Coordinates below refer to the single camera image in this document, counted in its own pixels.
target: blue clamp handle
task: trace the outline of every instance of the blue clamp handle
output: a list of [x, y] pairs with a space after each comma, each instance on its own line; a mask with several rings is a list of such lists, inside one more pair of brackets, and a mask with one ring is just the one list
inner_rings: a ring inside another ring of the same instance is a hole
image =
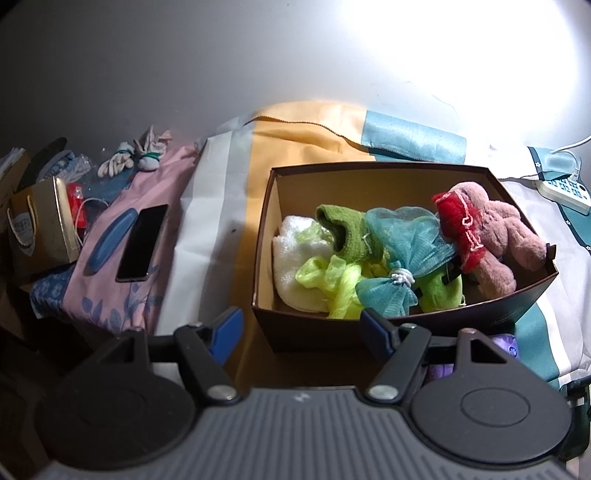
[[230, 307], [207, 327], [212, 330], [209, 353], [219, 365], [223, 365], [242, 337], [244, 330], [242, 310]]

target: power strip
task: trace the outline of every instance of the power strip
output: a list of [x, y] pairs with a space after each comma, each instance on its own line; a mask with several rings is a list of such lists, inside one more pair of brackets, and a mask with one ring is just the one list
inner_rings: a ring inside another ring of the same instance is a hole
[[537, 181], [536, 186], [542, 197], [565, 205], [583, 215], [591, 210], [591, 197], [584, 185], [569, 179]]

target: green rubber band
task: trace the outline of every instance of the green rubber band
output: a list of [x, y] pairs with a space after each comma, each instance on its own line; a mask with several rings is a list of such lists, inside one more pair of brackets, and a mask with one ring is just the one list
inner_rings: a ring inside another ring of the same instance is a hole
[[158, 160], [158, 161], [160, 160], [160, 154], [159, 153], [156, 153], [156, 152], [143, 153], [142, 154], [142, 158], [144, 158], [144, 157], [150, 157], [150, 158], [153, 158], [153, 159]]

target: purple object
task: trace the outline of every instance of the purple object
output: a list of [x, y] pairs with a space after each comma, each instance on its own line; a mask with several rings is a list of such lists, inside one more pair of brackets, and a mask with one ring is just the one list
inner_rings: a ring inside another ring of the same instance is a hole
[[[519, 349], [517, 348], [517, 339], [510, 333], [503, 333], [501, 335], [493, 335], [491, 340], [495, 344], [502, 348], [509, 355], [519, 360]], [[453, 372], [453, 364], [445, 365], [429, 365], [427, 369], [427, 375], [425, 377], [425, 383], [432, 382], [438, 378], [443, 378], [450, 375]]]

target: gray ribbed surface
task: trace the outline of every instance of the gray ribbed surface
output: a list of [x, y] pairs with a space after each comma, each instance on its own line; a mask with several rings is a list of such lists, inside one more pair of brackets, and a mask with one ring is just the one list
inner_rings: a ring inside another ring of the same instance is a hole
[[458, 466], [432, 452], [395, 410], [352, 390], [253, 390], [206, 410], [176, 450], [141, 467], [80, 472], [52, 464], [43, 480], [502, 480], [572, 479], [552, 462], [513, 472]]

